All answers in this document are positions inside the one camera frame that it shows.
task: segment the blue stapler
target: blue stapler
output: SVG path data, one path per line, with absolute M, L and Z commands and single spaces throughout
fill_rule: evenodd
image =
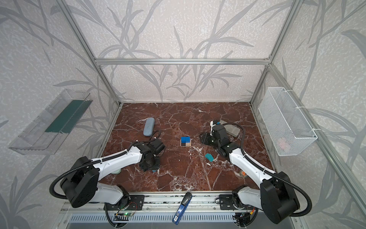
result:
M 190 192 L 187 192 L 184 196 L 182 202 L 180 203 L 180 206 L 178 208 L 178 211 L 175 213 L 173 217 L 173 223 L 178 225 L 180 219 L 182 218 L 184 211 L 187 209 L 189 202 L 192 199 L 192 194 Z

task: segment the leaf pattern wallpaper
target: leaf pattern wallpaper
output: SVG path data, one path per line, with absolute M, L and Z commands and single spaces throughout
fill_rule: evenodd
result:
M 274 64 L 346 165 L 366 188 L 366 1 L 304 2 Z M 317 144 L 298 156 L 279 157 L 258 106 L 254 111 L 274 165 L 299 181 L 313 200 L 309 228 L 366 228 L 366 220 Z
M 93 158 L 117 111 L 55 2 L 0 2 L 0 228 L 51 228 L 64 200 L 52 180 L 82 155 Z M 93 100 L 55 155 L 8 148 L 65 88 Z
M 98 58 L 267 58 L 292 0 L 67 0 Z M 264 66 L 103 66 L 121 101 L 249 101 Z

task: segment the blue block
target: blue block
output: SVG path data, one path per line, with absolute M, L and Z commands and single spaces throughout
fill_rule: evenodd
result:
M 190 137 L 181 137 L 180 138 L 180 142 L 181 143 L 190 143 L 191 142 L 191 138 Z

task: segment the black cable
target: black cable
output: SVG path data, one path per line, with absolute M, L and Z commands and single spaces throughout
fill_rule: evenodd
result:
M 122 228 L 126 223 L 123 223 L 123 226 L 118 227 L 118 224 L 114 224 L 112 220 L 109 218 L 108 210 L 107 210 L 107 203 L 104 203 L 104 210 L 105 210 L 105 216 L 107 217 L 108 223 L 112 225 L 114 228 Z
M 257 215 L 258 215 L 258 208 L 255 210 L 254 215 L 253 215 L 253 218 L 245 226 L 248 226 L 249 224 L 253 223 L 253 221 L 255 220 L 255 218 L 257 217 Z
M 92 162 L 88 162 L 88 163 L 85 163 L 83 165 L 80 165 L 74 169 L 70 169 L 69 171 L 67 172 L 64 172 L 62 175 L 58 176 L 52 183 L 51 185 L 49 186 L 49 192 L 52 196 L 56 197 L 56 198 L 59 198 L 59 199 L 64 199 L 66 200 L 67 197 L 65 195 L 61 195 L 59 193 L 57 193 L 55 191 L 55 186 L 56 184 L 64 177 L 66 177 L 67 175 L 79 170 L 79 169 L 82 169 L 82 168 L 86 168 L 88 166 L 91 166 L 91 165 L 94 165 L 94 164 L 98 164 L 98 163 L 102 163 L 102 162 L 105 162 L 105 161 L 108 161 L 108 160 L 112 160 L 112 159 L 115 159 L 115 158 L 118 158 L 122 155 L 126 154 L 126 151 L 120 153 L 120 154 L 117 154 L 117 155 L 113 155 L 113 156 L 106 156 L 105 158 L 103 158 L 102 160 L 95 160 L 95 161 L 92 161 Z
M 280 181 L 288 184 L 289 186 L 293 187 L 295 190 L 297 190 L 298 192 L 300 192 L 305 197 L 306 202 L 307 202 L 306 208 L 303 211 L 301 211 L 301 212 L 292 213 L 290 216 L 291 217 L 300 217 L 300 216 L 304 216 L 304 215 L 308 214 L 311 211 L 312 207 L 313 207 L 313 204 L 311 202 L 311 199 L 310 199 L 309 195 L 304 190 L 302 190 L 301 188 L 299 188 L 298 186 L 296 186 L 295 184 L 293 184 L 293 183 L 291 183 L 289 181 L 286 181 L 286 180 L 282 179 L 281 177 L 277 176 L 274 173 L 271 173 L 270 171 L 265 170 L 264 168 L 262 168 L 261 166 L 259 166 L 258 164 L 256 164 L 254 161 L 252 161 L 247 156 L 247 153 L 243 149 L 243 146 L 244 146 L 244 137 L 245 137 L 245 130 L 244 130 L 244 127 L 243 126 L 241 126 L 239 124 L 236 124 L 236 123 L 225 123 L 223 125 L 235 125 L 235 126 L 241 128 L 241 130 L 243 131 L 243 136 L 242 136 L 242 139 L 241 139 L 241 142 L 240 142 L 240 149 L 241 149 L 242 154 L 243 154 L 243 156 L 244 156 L 245 159 L 247 159 L 257 169 L 261 170 L 262 172 L 264 172 L 267 175 L 270 175 L 271 177 L 276 178 L 277 180 L 280 180 Z
M 151 136 L 150 136 L 150 138 L 149 138 L 149 140 L 151 140 L 151 138 L 154 136 L 154 134 L 155 133 L 157 133 L 157 132 L 159 132 L 159 135 L 156 137 L 156 138 L 159 138 L 160 137 L 160 135 L 161 135 L 161 131 L 160 130 L 156 130 L 156 131 L 154 131 L 152 134 L 151 134 Z
M 247 216 L 243 216 L 243 217 L 233 215 L 232 217 L 235 219 L 245 219 L 245 218 L 251 217 L 251 215 L 247 215 Z
M 245 224 L 244 227 L 246 227 L 246 226 L 250 225 L 251 223 L 253 223 L 253 221 L 257 217 L 257 214 L 258 214 L 258 208 L 255 209 L 255 212 L 253 214 L 253 218 L 251 218 L 249 223 Z M 251 215 L 247 215 L 245 217 L 238 217 L 238 216 L 233 215 L 232 217 L 236 218 L 236 219 L 245 219 L 245 218 L 251 217 Z M 240 227 L 240 224 L 237 221 L 235 222 L 235 224 Z

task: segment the red marble surface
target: red marble surface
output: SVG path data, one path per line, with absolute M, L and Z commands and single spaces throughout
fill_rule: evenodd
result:
M 132 141 L 148 140 L 142 134 L 148 117 L 155 118 L 154 130 L 162 130 L 160 139 L 166 147 L 159 154 L 160 169 L 143 172 L 138 164 L 130 165 L 118 175 L 106 176 L 102 183 L 122 185 L 129 192 L 225 191 L 241 185 L 259 189 L 251 178 L 240 176 L 238 167 L 199 141 L 199 134 L 209 132 L 209 122 L 214 119 L 243 125 L 244 150 L 272 169 L 248 103 L 125 103 L 103 156 L 126 149 Z M 191 147 L 180 146 L 184 136 L 191 137 Z M 230 137 L 240 144 L 242 133 Z M 205 158 L 207 153 L 214 157 L 213 162 Z

